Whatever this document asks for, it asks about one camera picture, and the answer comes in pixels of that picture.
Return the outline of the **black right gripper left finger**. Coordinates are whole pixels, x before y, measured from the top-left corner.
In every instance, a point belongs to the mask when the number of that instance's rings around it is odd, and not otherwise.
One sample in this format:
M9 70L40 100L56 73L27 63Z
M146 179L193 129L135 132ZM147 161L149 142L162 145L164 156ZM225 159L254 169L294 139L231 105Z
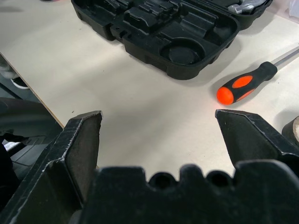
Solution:
M0 224L68 224L96 168L102 111L80 114L43 150L0 212Z

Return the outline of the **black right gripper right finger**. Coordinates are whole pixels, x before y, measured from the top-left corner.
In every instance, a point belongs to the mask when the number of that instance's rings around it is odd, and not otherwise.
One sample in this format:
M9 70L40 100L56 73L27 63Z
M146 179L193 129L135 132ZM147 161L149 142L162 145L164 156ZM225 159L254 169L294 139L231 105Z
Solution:
M234 166L240 161L277 160L299 177L299 146L260 115L217 109L215 118Z

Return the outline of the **black plastic hard case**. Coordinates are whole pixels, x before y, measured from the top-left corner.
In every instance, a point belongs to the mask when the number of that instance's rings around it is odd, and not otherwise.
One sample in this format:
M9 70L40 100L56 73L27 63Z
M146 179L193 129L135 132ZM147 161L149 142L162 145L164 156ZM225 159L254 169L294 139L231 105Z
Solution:
M244 0L71 0L78 18L103 38L118 40L138 60L177 80L212 64L236 35L249 28L273 0L250 12Z

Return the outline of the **tape roll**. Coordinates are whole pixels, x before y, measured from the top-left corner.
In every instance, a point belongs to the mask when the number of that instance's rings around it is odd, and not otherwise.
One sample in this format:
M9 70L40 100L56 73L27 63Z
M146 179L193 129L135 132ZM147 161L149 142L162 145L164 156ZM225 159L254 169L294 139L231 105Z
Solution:
M282 135L292 144L299 147L299 116L283 127Z

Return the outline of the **silver metal tool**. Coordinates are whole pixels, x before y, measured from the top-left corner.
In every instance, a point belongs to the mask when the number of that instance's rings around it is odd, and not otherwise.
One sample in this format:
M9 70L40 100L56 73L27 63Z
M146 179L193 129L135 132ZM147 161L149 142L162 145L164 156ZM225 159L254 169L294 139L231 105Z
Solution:
M252 10L259 5L260 0L241 0L240 5L230 5L228 6L228 10L236 14L251 13Z

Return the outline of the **orange black handled screwdriver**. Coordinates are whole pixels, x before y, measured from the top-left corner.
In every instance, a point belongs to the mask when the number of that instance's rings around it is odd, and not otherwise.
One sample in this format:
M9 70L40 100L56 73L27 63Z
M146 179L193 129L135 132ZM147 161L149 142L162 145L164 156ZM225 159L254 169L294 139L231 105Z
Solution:
M231 105L244 99L262 83L271 80L279 69L297 57L299 57L299 46L271 62L263 62L253 71L230 79L217 90L218 102L222 105Z

